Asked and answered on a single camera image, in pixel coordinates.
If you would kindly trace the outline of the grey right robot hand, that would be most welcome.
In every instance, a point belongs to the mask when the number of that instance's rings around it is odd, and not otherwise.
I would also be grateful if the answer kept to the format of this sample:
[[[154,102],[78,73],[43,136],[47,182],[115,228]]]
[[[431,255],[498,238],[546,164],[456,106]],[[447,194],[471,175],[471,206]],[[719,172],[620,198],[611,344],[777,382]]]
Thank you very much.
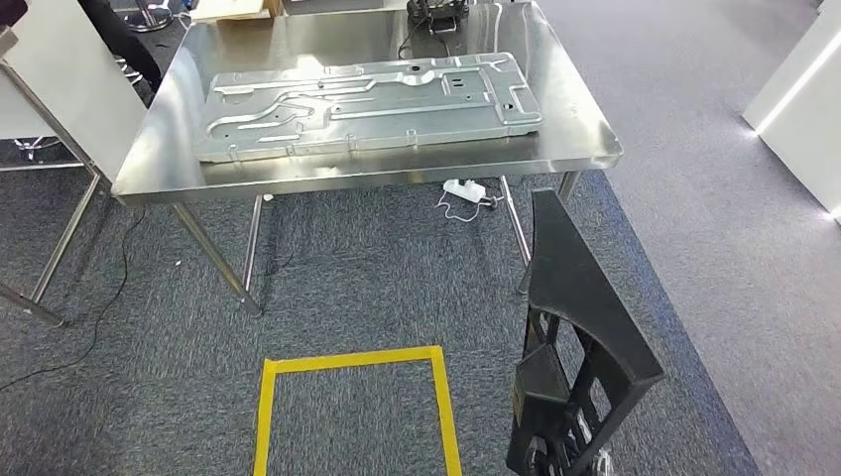
[[[575,424],[561,439],[562,449],[573,462],[593,440],[593,434],[583,411],[575,414]],[[525,467],[527,475],[561,475],[561,464],[554,443],[545,438],[534,436],[530,442]],[[588,463],[582,475],[614,475],[611,455],[605,449],[599,449]]]

